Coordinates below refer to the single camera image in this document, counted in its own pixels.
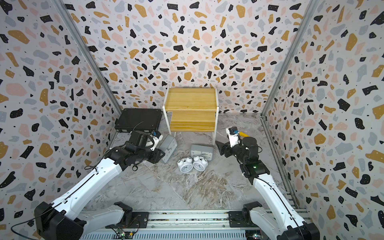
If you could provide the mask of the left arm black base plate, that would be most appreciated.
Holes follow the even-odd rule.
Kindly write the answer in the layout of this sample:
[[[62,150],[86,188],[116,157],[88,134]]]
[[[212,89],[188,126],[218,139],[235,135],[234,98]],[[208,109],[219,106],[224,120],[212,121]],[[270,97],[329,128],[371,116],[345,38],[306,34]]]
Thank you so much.
[[[123,219],[115,224],[106,226],[106,229],[145,229],[148,224],[149,212],[132,212],[124,215]]]

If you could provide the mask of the wooden two-tier shelf white frame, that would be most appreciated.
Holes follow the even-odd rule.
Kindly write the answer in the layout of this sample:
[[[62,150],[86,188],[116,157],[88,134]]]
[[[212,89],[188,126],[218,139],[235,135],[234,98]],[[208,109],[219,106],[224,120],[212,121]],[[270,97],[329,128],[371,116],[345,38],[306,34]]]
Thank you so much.
[[[219,116],[216,88],[169,88],[163,113],[169,134],[212,133],[212,142],[215,143]]]

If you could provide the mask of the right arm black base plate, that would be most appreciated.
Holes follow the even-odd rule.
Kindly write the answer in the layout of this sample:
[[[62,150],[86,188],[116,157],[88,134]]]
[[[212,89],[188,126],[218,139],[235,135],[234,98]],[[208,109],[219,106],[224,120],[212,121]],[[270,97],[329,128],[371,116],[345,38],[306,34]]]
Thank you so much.
[[[229,211],[228,220],[231,228],[256,228],[258,225],[251,221],[248,213],[242,211]]]

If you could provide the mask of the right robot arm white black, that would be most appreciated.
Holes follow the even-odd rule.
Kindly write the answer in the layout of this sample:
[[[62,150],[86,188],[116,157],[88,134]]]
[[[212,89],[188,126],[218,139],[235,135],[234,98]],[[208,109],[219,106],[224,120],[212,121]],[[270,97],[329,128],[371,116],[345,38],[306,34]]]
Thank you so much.
[[[259,145],[253,137],[232,139],[227,143],[216,141],[221,156],[235,157],[245,178],[261,194],[271,214],[259,203],[243,206],[248,224],[258,226],[271,240],[319,240],[320,232],[314,223],[307,223],[290,205],[280,191],[269,169],[260,160]]]

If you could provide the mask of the grey square alarm clock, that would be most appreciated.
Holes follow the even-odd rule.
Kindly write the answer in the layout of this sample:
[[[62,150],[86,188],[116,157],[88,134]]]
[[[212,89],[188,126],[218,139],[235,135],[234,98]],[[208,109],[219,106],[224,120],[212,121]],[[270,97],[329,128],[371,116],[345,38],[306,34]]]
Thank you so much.
[[[165,153],[165,156],[162,157],[162,161],[164,163],[167,163],[169,161],[172,154],[175,152],[176,148],[177,148],[176,138],[171,135],[167,135],[159,146],[159,149]]]
[[[204,157],[207,161],[211,161],[214,155],[214,148],[202,145],[191,145],[190,156],[194,158],[196,156]]]

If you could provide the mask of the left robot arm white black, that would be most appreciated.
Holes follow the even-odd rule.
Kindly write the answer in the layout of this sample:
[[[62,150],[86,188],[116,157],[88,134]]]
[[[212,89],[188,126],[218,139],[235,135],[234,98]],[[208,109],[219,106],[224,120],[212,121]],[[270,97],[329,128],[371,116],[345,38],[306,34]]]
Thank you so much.
[[[165,156],[157,147],[162,139],[158,131],[132,131],[128,141],[109,149],[69,191],[52,203],[43,202],[35,208],[37,233],[45,240],[79,240],[101,228],[130,226],[134,222],[133,209],[122,202],[98,211],[87,212],[84,207],[128,167],[136,171],[142,161],[158,163]]]

